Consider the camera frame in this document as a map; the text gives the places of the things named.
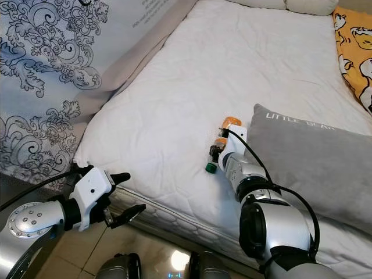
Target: gray floral pattern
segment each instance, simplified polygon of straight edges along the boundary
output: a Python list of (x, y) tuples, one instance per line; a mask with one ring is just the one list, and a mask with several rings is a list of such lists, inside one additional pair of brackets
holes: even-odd
[[(33, 184), (68, 170), (78, 142), (71, 120), (80, 115), (77, 101), (48, 109), (44, 117), (0, 118), (0, 171)], [(56, 181), (52, 188), (60, 190)]]
[(94, 35), (107, 22), (109, 6), (94, 0), (0, 1), (0, 14), (9, 18), (6, 37), (0, 37), (0, 73), (17, 77), (21, 89), (44, 96), (39, 73), (55, 72), (63, 83), (82, 90), (98, 88), (101, 77), (91, 67)]

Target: cartoon print pillowcase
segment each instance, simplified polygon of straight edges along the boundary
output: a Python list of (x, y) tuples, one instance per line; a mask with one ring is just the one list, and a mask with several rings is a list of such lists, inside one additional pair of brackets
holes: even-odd
[(341, 74), (372, 115), (372, 15), (338, 6), (333, 20)]

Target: bed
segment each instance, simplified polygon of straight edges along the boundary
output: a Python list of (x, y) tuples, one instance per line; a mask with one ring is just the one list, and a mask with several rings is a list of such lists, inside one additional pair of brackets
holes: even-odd
[[(116, 209), (146, 203), (141, 220), (257, 267), (238, 244), (239, 203), (205, 171), (226, 116), (249, 127), (256, 103), (372, 135), (372, 118), (339, 72), (331, 16), (199, 0), (137, 78), (91, 120), (75, 155), (130, 172)], [(345, 278), (372, 278), (372, 237), (320, 218), (317, 260)]]

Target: tiled floor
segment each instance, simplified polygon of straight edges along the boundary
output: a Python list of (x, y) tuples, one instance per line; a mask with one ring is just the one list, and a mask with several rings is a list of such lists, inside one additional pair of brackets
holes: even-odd
[[(93, 279), (99, 268), (115, 254), (131, 252), (141, 258), (144, 279), (168, 278), (170, 273), (175, 272), (180, 272), (183, 278), (183, 270), (174, 268), (174, 255), (190, 255), (189, 251), (132, 226), (111, 230), (101, 223), (85, 232), (67, 232), (36, 278)], [(232, 271), (230, 276), (231, 279), (248, 279)]]

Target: robotic arm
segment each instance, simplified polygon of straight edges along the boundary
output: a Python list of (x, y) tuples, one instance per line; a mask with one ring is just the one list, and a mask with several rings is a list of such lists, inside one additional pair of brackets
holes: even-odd
[(267, 279), (340, 279), (316, 263), (310, 248), (312, 236), (301, 212), (270, 183), (266, 169), (244, 156), (241, 139), (246, 139), (247, 130), (240, 125), (239, 120), (227, 119), (222, 134), (226, 140), (218, 139), (210, 155), (225, 172), (241, 204), (241, 248), (256, 259)]
[(16, 208), (0, 232), (0, 279), (18, 279), (27, 270), (35, 253), (62, 231), (78, 227), (86, 230), (91, 223), (105, 221), (110, 228), (130, 222), (145, 210), (136, 205), (119, 217), (112, 217), (109, 195), (118, 183), (130, 179), (128, 173), (109, 175), (89, 167), (69, 199), (61, 196), (45, 203), (31, 202)]

